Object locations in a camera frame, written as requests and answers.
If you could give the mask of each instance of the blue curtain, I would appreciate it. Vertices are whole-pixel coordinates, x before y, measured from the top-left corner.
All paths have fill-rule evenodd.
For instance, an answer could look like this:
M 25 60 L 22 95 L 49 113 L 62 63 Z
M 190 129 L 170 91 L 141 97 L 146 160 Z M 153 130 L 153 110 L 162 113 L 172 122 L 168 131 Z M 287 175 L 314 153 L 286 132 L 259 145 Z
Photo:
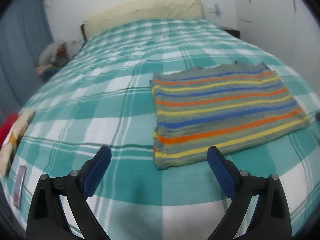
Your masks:
M 36 67 L 52 42 L 43 0 L 15 0 L 0 20 L 0 124 L 43 85 Z

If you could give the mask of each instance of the headboard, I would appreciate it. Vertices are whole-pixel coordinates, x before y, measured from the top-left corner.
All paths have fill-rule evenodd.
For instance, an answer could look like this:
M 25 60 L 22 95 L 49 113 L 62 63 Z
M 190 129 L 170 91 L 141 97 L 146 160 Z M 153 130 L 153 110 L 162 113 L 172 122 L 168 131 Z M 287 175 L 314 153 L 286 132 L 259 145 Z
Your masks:
M 81 33 L 86 41 L 103 31 L 133 21 L 195 18 L 203 18 L 200 0 L 137 0 L 88 17 L 81 25 Z

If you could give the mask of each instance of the green and white plaid bedspread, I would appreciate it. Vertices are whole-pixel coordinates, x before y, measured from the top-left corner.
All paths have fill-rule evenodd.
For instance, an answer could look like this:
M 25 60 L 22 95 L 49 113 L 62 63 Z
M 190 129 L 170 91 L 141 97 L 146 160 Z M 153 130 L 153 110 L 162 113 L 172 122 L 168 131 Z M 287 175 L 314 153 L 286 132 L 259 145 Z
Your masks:
M 310 117 L 311 126 L 227 158 L 254 176 L 280 176 L 289 204 L 292 233 L 320 199 L 318 96 L 291 68 L 256 46 L 240 41 L 206 20 L 148 20 L 116 27 L 90 39 L 80 53 L 25 105 L 36 115 L 17 150 L 8 178 L 7 200 L 26 228 L 41 174 L 65 176 L 109 145 L 112 161 L 95 195 L 88 199 L 112 239 L 206 239 L 230 200 L 207 162 L 158 171 L 153 164 L 154 73 L 243 61 L 265 62 Z M 13 206 L 16 173 L 27 166 L 21 209 Z M 238 235 L 245 232 L 252 205 Z M 71 211 L 63 205 L 75 234 Z

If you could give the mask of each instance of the silver bolt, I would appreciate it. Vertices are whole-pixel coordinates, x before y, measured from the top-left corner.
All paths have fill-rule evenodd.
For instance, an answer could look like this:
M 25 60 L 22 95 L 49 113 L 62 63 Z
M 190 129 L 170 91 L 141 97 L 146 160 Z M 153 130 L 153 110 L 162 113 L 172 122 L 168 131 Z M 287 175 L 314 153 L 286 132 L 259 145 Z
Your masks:
M 48 175 L 47 175 L 47 174 L 42 174 L 42 175 L 41 175 L 41 177 L 40 177 L 40 179 L 41 179 L 41 180 L 46 180 L 46 179 L 47 179 L 47 177 L 48 177 Z
M 75 177 L 75 176 L 77 176 L 78 174 L 79 174 L 79 171 L 78 171 L 78 170 L 73 170 L 73 171 L 70 172 L 70 175 L 71 175 L 72 177 Z
M 278 175 L 277 174 L 271 174 L 271 178 L 274 179 L 274 180 L 277 180 L 279 179 Z
M 245 170 L 241 170 L 241 171 L 240 171 L 240 175 L 241 175 L 242 177 L 247 177 L 247 176 L 249 175 L 249 172 L 247 172 L 247 171 L 245 171 Z

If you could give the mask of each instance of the folded garment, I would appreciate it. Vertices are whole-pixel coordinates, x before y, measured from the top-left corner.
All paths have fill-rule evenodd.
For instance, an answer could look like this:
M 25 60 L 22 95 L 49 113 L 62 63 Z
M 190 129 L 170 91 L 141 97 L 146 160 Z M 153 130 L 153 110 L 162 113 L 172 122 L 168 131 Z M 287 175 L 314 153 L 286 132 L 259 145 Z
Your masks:
M 0 149 L 18 116 L 18 114 L 10 114 L 5 123 L 0 127 Z
M 280 77 L 264 63 L 156 74 L 151 92 L 158 169 L 203 161 L 210 146 L 229 154 L 309 125 Z
M 8 134 L 9 142 L 4 144 L 0 150 L 0 172 L 3 176 L 8 174 L 13 157 L 17 151 L 18 144 L 34 115 L 35 111 L 32 109 L 27 109 L 22 112 L 15 121 L 11 134 Z

